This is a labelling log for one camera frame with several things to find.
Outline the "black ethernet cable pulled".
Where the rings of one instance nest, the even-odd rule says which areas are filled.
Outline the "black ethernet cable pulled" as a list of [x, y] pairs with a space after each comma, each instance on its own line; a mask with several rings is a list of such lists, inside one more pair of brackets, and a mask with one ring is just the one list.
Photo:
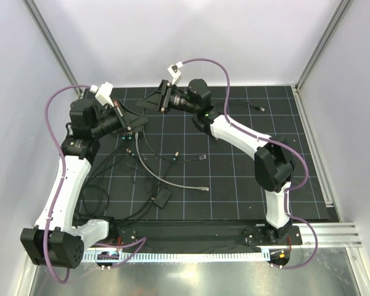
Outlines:
[[[225, 103], [225, 100], [222, 100], [222, 101], [217, 102], [215, 105], [216, 106], [220, 106], [220, 105], [224, 106], [224, 103]], [[233, 101], [232, 100], [229, 100], [228, 101], [228, 107], [229, 107], [230, 104], [236, 104], [236, 103], [246, 104], [250, 108], [255, 109], [257, 111], [260, 111], [260, 112], [264, 112], [265, 111], [265, 108], [260, 107], [260, 106], [257, 106], [257, 105], [253, 105], [253, 104], [249, 103], [248, 101], [241, 100], [241, 99], [235, 99]]]

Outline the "black network switch box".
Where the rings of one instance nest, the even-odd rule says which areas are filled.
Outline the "black network switch box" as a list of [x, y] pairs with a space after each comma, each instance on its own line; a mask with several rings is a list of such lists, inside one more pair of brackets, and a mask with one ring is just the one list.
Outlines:
[[142, 132], [143, 126], [139, 126], [135, 129], [132, 130], [127, 130], [125, 128], [120, 128], [112, 131], [110, 135], [115, 136], [115, 135], [120, 135], [120, 136], [134, 136], [136, 133], [141, 133]]

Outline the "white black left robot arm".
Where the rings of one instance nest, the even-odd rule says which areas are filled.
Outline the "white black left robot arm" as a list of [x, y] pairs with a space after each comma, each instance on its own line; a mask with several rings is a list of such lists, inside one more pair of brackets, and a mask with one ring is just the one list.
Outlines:
[[58, 172], [43, 212], [32, 228], [25, 228], [20, 241], [33, 264], [75, 269], [84, 251], [100, 242], [111, 247], [118, 240], [113, 219], [92, 218], [74, 226], [77, 200], [91, 171], [100, 138], [117, 130], [140, 131], [148, 119], [120, 102], [101, 105], [95, 99], [70, 104], [72, 134], [60, 146]]

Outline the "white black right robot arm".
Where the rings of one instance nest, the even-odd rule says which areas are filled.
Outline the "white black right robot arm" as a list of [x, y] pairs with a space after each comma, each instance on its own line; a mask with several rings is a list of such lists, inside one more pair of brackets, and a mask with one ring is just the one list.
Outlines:
[[287, 239], [292, 227], [289, 195], [295, 162], [278, 140], [258, 133], [233, 119], [226, 119], [212, 104], [212, 94], [203, 79], [194, 79], [186, 90], [163, 80], [159, 87], [137, 103], [138, 107], [160, 113], [171, 109], [193, 115], [195, 127], [214, 138], [228, 142], [254, 161], [255, 180], [266, 195], [265, 237], [272, 244]]

